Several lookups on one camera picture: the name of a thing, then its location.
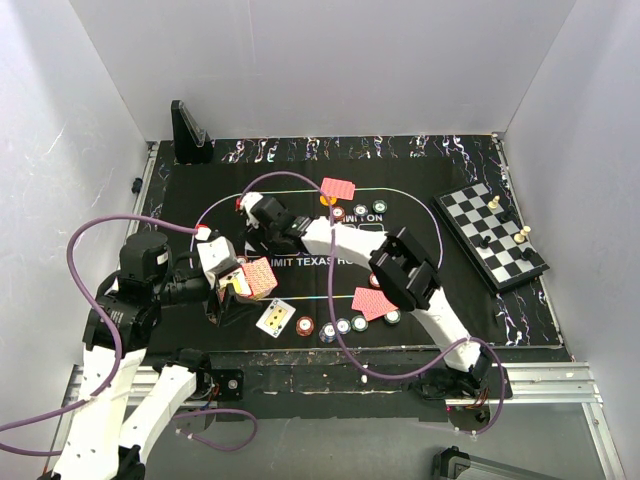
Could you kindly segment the blue poker chip stack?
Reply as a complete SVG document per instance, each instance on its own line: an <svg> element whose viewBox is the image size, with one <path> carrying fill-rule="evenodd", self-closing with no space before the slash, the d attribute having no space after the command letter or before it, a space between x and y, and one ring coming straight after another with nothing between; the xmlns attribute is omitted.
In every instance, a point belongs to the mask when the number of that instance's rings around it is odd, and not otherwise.
<svg viewBox="0 0 640 480"><path fill-rule="evenodd" d="M323 343L333 343L337 340L338 332L337 329L331 322L327 322L324 324L319 332L319 339Z"/></svg>

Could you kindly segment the green poker chip stack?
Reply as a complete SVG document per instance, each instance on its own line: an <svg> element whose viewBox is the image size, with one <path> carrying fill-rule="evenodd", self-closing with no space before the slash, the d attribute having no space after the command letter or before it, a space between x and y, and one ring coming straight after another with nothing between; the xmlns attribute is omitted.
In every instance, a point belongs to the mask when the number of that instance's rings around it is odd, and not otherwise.
<svg viewBox="0 0 640 480"><path fill-rule="evenodd" d="M356 332L364 332L368 329L368 321L362 315L356 315L351 319L351 328Z"/></svg>

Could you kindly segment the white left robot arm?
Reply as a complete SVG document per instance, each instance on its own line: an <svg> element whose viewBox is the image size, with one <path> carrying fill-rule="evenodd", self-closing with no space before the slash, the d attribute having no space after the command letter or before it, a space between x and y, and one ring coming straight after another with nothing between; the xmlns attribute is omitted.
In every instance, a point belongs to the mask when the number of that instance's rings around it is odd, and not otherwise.
<svg viewBox="0 0 640 480"><path fill-rule="evenodd" d="M208 354L182 348L159 369L151 391L127 410L131 387L165 306L203 303L220 317L235 297L219 279L238 264L232 244L205 227L196 237L196 265L178 270L168 238L136 233L119 252L119 268L92 300L84 331L80 407L49 479L141 479L160 434L187 399L216 387Z"/></svg>

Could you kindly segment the red back cards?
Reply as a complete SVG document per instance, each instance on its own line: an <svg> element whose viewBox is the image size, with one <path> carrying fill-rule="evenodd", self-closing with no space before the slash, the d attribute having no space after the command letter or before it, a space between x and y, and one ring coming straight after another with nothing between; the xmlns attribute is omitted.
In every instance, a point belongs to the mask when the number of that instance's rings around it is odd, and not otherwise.
<svg viewBox="0 0 640 480"><path fill-rule="evenodd" d="M351 308L360 312L367 321L384 317L398 309L381 290L357 287L352 299Z"/></svg>

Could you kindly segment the red playing card box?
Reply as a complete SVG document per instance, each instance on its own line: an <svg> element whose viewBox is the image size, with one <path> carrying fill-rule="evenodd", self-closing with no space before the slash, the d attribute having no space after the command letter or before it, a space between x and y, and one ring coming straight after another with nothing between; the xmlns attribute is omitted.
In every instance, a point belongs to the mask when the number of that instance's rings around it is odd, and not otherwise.
<svg viewBox="0 0 640 480"><path fill-rule="evenodd" d="M278 280L266 257L247 261L219 277L220 292L231 285L236 294L252 300L267 297L278 286Z"/></svg>

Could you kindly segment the yellow round dealer button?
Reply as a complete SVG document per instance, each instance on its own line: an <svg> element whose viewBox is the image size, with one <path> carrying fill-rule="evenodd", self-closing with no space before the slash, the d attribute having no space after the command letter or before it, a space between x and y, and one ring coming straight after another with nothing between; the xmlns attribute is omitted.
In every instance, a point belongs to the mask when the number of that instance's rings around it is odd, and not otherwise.
<svg viewBox="0 0 640 480"><path fill-rule="evenodd" d="M320 197L320 202L324 206L333 206L333 205L335 205L337 203L337 198L336 197L321 196Z"/></svg>

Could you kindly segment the red poker chip stack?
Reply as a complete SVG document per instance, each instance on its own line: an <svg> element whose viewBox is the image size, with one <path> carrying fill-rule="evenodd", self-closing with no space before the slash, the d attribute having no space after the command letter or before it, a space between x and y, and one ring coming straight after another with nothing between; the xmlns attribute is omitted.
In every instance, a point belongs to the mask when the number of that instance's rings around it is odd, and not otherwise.
<svg viewBox="0 0 640 480"><path fill-rule="evenodd" d="M301 337L310 336L315 329L315 323L308 316L300 317L296 322L296 333Z"/></svg>

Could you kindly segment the blue chips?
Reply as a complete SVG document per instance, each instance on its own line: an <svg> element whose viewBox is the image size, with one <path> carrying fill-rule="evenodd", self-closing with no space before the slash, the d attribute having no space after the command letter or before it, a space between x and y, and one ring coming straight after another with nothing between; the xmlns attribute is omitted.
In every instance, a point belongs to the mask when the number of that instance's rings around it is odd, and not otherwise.
<svg viewBox="0 0 640 480"><path fill-rule="evenodd" d="M369 209L366 205L364 204L357 204L354 208L353 208L353 212L355 215L357 216L364 216L367 215L369 213Z"/></svg>

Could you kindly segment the red back card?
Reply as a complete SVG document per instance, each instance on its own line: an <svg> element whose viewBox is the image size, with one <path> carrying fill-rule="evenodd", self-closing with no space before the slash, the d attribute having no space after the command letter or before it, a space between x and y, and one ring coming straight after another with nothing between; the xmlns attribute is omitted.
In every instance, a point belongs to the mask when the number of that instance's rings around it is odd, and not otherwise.
<svg viewBox="0 0 640 480"><path fill-rule="evenodd" d="M355 196L356 185L348 180L325 177L321 192L329 198L351 201Z"/></svg>

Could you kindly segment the three of spades card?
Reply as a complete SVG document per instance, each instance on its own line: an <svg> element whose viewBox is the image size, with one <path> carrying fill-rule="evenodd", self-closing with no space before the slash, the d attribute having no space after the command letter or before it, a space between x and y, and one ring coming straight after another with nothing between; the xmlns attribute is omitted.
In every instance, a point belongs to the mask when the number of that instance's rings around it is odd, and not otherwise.
<svg viewBox="0 0 640 480"><path fill-rule="evenodd" d="M281 299L273 299L256 323L256 327L272 338L278 338L296 309Z"/></svg>

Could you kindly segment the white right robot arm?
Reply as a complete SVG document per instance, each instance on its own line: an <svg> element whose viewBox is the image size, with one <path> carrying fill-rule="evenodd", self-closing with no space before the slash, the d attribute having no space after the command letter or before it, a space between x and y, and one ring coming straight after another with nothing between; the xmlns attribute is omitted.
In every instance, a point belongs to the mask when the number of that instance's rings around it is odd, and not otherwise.
<svg viewBox="0 0 640 480"><path fill-rule="evenodd" d="M328 258L327 294L330 321L337 323L334 307L336 262L346 260L369 270L385 299L411 314L432 338L440 355L406 374L368 374L385 381L418 377L444 361L454 389L475 397L489 384L490 368L499 358L483 340L471 336L449 304L437 264L405 228L388 233L359 230L329 216L295 216L275 197L258 192L244 194L237 209L247 222L247 240L268 253L307 253Z"/></svg>

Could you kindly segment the green chips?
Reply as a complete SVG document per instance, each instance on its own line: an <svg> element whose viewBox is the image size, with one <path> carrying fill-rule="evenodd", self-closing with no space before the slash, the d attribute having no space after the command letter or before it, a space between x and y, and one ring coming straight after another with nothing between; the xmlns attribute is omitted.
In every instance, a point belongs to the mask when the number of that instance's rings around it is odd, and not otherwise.
<svg viewBox="0 0 640 480"><path fill-rule="evenodd" d="M383 200L375 200L372 204L374 212L384 214L387 211L387 203Z"/></svg>

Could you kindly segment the blue chip aside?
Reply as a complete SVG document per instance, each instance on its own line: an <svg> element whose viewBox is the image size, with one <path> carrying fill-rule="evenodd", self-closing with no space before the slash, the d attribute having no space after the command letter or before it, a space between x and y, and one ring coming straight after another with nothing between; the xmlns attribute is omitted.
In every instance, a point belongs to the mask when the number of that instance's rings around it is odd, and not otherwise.
<svg viewBox="0 0 640 480"><path fill-rule="evenodd" d="M349 320L341 318L337 321L337 331L341 335L346 335L351 331L351 323Z"/></svg>

